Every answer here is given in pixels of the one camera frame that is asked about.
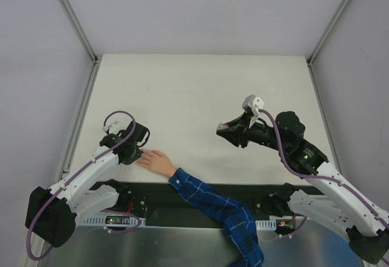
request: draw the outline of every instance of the metal frame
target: metal frame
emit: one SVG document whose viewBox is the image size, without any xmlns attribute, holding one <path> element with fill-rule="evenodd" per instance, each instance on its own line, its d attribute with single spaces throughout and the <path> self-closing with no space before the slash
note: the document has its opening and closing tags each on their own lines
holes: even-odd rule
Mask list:
<svg viewBox="0 0 389 267">
<path fill-rule="evenodd" d="M 320 51 L 322 50 L 324 44 L 326 43 L 327 39 L 334 31 L 336 24 L 339 22 L 340 18 L 342 17 L 344 12 L 346 11 L 346 9 L 349 6 L 351 1 L 352 0 L 342 0 L 340 2 L 338 8 L 335 11 L 335 14 L 332 16 L 326 29 L 323 32 L 323 35 L 320 37 L 320 40 L 317 43 L 314 51 L 312 52 L 311 56 L 308 58 L 308 64 L 312 65 L 313 62 L 316 60 L 316 58 L 319 55 Z"/>
<path fill-rule="evenodd" d="M 62 8 L 67 16 L 67 18 L 69 19 L 69 21 L 71 22 L 73 28 L 74 28 L 74 32 L 77 34 L 78 38 L 80 39 L 82 45 L 84 46 L 84 49 L 86 51 L 86 53 L 88 53 L 89 57 L 91 58 L 91 60 L 93 61 L 93 63 L 96 63 L 97 61 L 97 56 L 88 40 L 88 38 L 86 37 L 85 35 L 85 32 L 69 2 L 69 0 L 58 0 L 60 2 L 60 4 L 62 5 Z"/>
<path fill-rule="evenodd" d="M 338 158 L 338 155 L 336 153 L 335 146 L 334 146 L 334 140 L 332 139 L 331 130 L 329 129 L 329 126 L 328 126 L 327 113 L 326 113 L 326 110 L 325 110 L 325 107 L 323 104 L 322 95 L 321 95 L 320 90 L 317 86 L 315 75 L 312 71 L 312 65 L 310 65 L 310 64 L 308 64 L 308 71 L 309 71 L 309 75 L 311 76 L 311 81 L 312 81 L 312 85 L 314 87 L 314 91 L 315 91 L 315 95 L 316 95 L 316 99 L 317 99 L 317 104 L 318 104 L 318 107 L 320 110 L 320 114 L 322 115 L 322 120 L 323 120 L 323 124 L 324 124 L 324 129 L 325 129 L 326 134 L 327 134 L 329 147 L 331 149 L 332 157 L 334 158 L 334 164 L 335 164 L 336 169 L 340 173 L 342 173 L 340 163 L 339 163 L 339 158 Z"/>
<path fill-rule="evenodd" d="M 100 68 L 101 57 L 97 58 L 97 62 L 93 64 L 92 70 L 89 74 L 88 80 L 85 84 L 81 102 L 77 108 L 77 114 L 71 128 L 71 135 L 67 140 L 66 149 L 63 158 L 60 162 L 59 174 L 57 175 L 57 181 L 62 179 L 63 173 L 69 172 L 71 163 L 73 161 L 74 152 L 77 146 L 78 138 L 80 137 L 81 128 L 86 115 L 89 101 L 91 99 L 93 87 L 97 78 L 98 69 Z"/>
</svg>

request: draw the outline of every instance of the metal base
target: metal base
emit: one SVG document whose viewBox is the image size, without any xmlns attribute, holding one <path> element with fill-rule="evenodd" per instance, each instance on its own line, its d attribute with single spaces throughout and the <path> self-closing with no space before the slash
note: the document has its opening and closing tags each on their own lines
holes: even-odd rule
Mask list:
<svg viewBox="0 0 389 267">
<path fill-rule="evenodd" d="M 109 235 L 79 227 L 74 239 L 54 249 L 39 267 L 225 267 L 239 259 L 235 245 L 220 229 L 142 227 Z M 308 220 L 292 239 L 258 232 L 264 267 L 359 267 L 359 259 L 333 232 Z"/>
</svg>

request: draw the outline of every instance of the wrist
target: wrist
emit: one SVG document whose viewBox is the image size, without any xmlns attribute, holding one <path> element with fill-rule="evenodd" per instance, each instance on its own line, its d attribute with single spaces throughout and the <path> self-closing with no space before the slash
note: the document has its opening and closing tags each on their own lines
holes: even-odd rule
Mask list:
<svg viewBox="0 0 389 267">
<path fill-rule="evenodd" d="M 167 172 L 167 176 L 168 176 L 169 178 L 173 177 L 174 174 L 176 173 L 176 170 L 177 170 L 176 167 L 171 166 L 171 167 L 169 168 L 168 172 Z"/>
</svg>

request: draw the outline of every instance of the white cable clip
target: white cable clip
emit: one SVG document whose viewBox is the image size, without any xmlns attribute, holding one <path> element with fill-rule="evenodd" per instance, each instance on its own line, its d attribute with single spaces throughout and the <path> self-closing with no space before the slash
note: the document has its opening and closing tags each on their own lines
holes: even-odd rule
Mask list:
<svg viewBox="0 0 389 267">
<path fill-rule="evenodd" d="M 102 129 L 103 129 L 104 132 L 107 132 L 108 130 L 111 129 L 112 126 L 114 126 L 116 124 L 118 124 L 118 121 L 115 121 L 114 123 L 111 123 L 109 125 L 105 125 Z"/>
</svg>

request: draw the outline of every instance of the gray wall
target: gray wall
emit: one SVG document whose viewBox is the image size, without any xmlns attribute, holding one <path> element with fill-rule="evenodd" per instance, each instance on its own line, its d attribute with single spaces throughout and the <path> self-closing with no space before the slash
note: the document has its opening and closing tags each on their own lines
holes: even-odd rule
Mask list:
<svg viewBox="0 0 389 267">
<path fill-rule="evenodd" d="M 97 55 L 304 55 L 341 0 L 70 0 Z"/>
<path fill-rule="evenodd" d="M 313 68 L 344 174 L 389 210 L 389 0 L 354 0 Z"/>
<path fill-rule="evenodd" d="M 30 192 L 53 183 L 91 62 L 57 0 L 0 0 L 0 258 L 17 266 Z"/>
</svg>

